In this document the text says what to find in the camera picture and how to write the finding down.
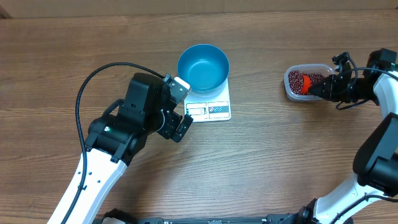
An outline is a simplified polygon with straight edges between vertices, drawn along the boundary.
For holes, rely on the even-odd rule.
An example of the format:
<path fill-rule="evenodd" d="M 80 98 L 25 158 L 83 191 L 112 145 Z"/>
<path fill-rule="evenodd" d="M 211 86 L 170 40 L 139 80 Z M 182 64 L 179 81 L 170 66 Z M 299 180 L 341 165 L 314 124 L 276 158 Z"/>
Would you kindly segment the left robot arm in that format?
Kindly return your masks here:
<path fill-rule="evenodd" d="M 83 141 L 85 152 L 49 223 L 92 223 L 149 135 L 180 142 L 193 119 L 174 109 L 189 91 L 190 85 L 179 77 L 135 73 L 125 98 L 91 122 Z"/>

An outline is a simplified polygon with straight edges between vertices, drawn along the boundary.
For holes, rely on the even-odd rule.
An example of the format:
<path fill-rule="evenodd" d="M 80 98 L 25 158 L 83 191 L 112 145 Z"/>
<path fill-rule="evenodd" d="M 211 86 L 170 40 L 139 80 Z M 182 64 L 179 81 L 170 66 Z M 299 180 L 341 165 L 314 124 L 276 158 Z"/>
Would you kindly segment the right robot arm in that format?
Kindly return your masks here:
<path fill-rule="evenodd" d="M 336 109 L 373 101 L 382 122 L 358 149 L 353 174 L 328 195 L 312 200 L 284 223 L 352 223 L 355 213 L 384 200 L 397 202 L 397 52 L 381 48 L 357 67 L 348 52 L 332 58 L 336 73 L 308 88 Z"/>

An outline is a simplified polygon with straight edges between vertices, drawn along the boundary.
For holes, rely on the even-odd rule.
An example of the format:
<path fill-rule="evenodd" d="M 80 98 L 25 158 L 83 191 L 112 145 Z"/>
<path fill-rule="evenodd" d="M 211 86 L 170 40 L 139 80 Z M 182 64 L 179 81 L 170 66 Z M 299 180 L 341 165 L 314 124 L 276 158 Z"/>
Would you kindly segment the red beans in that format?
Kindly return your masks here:
<path fill-rule="evenodd" d="M 304 73 L 298 70 L 293 70 L 289 72 L 288 74 L 289 87 L 292 90 L 292 92 L 295 93 L 296 95 L 302 95 L 300 93 L 303 85 L 302 75 L 310 77 L 312 85 L 324 79 L 324 76 L 321 73 Z"/>

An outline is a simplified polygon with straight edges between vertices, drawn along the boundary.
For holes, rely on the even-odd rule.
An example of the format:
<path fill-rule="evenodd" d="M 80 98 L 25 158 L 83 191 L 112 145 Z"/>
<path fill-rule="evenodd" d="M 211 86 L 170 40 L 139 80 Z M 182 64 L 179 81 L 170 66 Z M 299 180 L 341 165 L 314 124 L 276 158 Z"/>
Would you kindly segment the red measuring scoop blue handle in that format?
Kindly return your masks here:
<path fill-rule="evenodd" d="M 302 75 L 303 78 L 303 85 L 302 85 L 302 89 L 300 91 L 300 93 L 302 95 L 306 95 L 308 93 L 308 89 L 311 87 L 311 79 L 310 77 L 306 76 L 306 75 Z"/>

